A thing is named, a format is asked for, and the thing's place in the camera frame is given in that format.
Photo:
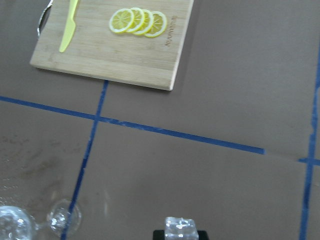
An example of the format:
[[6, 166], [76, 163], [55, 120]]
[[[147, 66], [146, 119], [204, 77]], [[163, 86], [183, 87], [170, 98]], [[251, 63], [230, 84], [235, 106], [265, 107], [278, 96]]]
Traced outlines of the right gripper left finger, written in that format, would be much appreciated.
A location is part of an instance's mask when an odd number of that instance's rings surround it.
[[165, 240], [165, 231], [154, 230], [152, 234], [152, 240]]

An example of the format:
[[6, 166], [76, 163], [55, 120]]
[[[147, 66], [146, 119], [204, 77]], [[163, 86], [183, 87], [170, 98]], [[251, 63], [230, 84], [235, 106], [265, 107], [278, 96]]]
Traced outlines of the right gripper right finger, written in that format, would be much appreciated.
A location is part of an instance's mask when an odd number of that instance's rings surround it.
[[198, 230], [197, 233], [199, 240], [209, 240], [209, 235], [205, 230]]

